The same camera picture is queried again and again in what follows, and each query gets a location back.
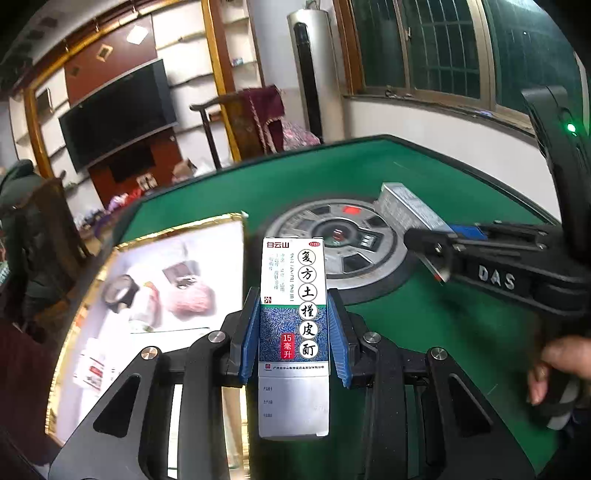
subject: green felt surface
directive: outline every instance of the green felt surface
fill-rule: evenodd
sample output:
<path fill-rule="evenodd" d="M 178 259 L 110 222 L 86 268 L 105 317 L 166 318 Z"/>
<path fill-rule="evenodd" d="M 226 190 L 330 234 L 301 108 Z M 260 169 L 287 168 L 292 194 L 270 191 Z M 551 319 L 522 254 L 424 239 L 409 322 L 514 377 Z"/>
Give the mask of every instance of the green felt surface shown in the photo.
<path fill-rule="evenodd" d="M 380 139 L 261 162 L 155 197 L 142 205 L 123 240 L 241 210 L 249 214 L 247 230 L 254 233 L 269 216 L 298 201 L 331 194 L 377 197 L 385 181 L 404 183 L 448 223 L 542 223 L 472 176 Z M 423 352 L 445 347 L 503 418 L 536 472 L 547 463 L 557 447 L 556 435 L 530 422 L 525 402 L 532 313 L 461 284 L 441 286 L 426 268 L 418 268 L 397 291 L 349 309 L 400 347 Z M 254 441 L 251 435 L 257 478 L 279 478 L 279 460 L 285 466 L 281 478 L 350 478 L 359 462 L 362 406 L 363 392 L 346 391 L 332 378 L 329 437 L 288 444 Z"/>

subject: dark jacket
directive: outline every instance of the dark jacket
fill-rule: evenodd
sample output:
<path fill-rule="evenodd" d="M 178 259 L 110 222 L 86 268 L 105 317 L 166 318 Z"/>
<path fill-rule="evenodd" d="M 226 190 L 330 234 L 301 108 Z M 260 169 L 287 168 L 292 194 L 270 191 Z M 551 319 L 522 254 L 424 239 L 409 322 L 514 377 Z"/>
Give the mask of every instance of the dark jacket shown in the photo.
<path fill-rule="evenodd" d="M 27 281 L 27 295 L 38 299 L 58 300 L 59 295 L 48 276 L 37 273 L 28 278 L 27 255 L 23 250 L 23 231 L 15 215 L 7 213 L 10 207 L 22 204 L 31 192 L 43 183 L 43 179 L 35 174 L 31 160 L 19 160 L 6 173 L 0 183 L 0 212 L 2 214 L 2 230 L 4 246 L 11 275 Z M 36 215 L 27 218 L 30 229 L 41 231 L 41 221 Z"/>

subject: window frame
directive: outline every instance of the window frame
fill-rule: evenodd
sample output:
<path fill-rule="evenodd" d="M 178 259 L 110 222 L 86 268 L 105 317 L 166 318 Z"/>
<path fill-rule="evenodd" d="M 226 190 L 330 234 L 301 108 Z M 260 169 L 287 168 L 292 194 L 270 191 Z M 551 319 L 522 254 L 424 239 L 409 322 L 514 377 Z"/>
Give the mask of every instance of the window frame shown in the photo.
<path fill-rule="evenodd" d="M 351 0 L 334 0 L 337 26 L 339 27 L 340 41 L 342 44 L 343 56 L 345 57 L 345 76 L 348 87 L 348 94 L 356 97 L 370 96 L 372 98 L 394 98 L 411 99 L 418 102 L 449 106 L 465 109 L 467 111 L 485 111 L 491 113 L 497 121 L 501 121 L 517 127 L 520 130 L 533 134 L 534 130 L 530 118 L 525 113 L 499 105 L 496 102 L 496 72 L 495 59 L 493 56 L 491 32 L 486 19 L 486 12 L 482 0 L 466 0 L 472 17 L 474 34 L 476 39 L 476 51 L 478 55 L 480 71 L 480 98 L 475 99 L 467 96 L 455 95 L 452 93 L 438 92 L 436 90 L 417 89 L 412 86 L 412 70 L 410 41 L 408 39 L 408 24 L 403 15 L 403 0 L 389 0 L 394 4 L 398 33 L 402 47 L 402 60 L 404 62 L 404 87 L 383 87 L 370 86 L 365 84 L 363 63 L 355 15 Z M 589 106 L 589 85 L 586 71 L 576 53 L 574 53 L 579 65 L 581 84 L 583 92 L 583 123 L 589 133 L 591 113 Z M 354 65 L 359 66 L 359 73 L 353 75 Z"/>

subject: brand logo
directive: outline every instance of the brand logo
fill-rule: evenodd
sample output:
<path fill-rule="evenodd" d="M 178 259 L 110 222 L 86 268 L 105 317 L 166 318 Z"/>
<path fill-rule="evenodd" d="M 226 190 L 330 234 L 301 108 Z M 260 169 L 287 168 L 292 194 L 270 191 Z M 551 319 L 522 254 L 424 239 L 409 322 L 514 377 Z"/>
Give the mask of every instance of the brand logo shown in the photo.
<path fill-rule="evenodd" d="M 515 289 L 515 277 L 512 274 L 506 273 L 504 277 L 501 277 L 499 271 L 495 270 L 492 275 L 490 275 L 488 269 L 484 265 L 478 265 L 478 278 L 483 282 L 490 282 L 493 285 L 497 285 L 498 287 L 507 290 Z"/>
<path fill-rule="evenodd" d="M 289 242 L 267 242 L 267 248 L 289 248 Z"/>

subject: television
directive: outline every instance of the television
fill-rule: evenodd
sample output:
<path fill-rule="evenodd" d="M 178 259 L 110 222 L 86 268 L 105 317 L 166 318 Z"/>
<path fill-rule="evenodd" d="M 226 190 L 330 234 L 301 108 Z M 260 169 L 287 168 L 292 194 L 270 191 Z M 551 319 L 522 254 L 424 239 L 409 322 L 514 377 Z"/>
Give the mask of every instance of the television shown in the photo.
<path fill-rule="evenodd" d="M 77 172 L 176 124 L 162 60 L 111 80 L 60 117 Z"/>

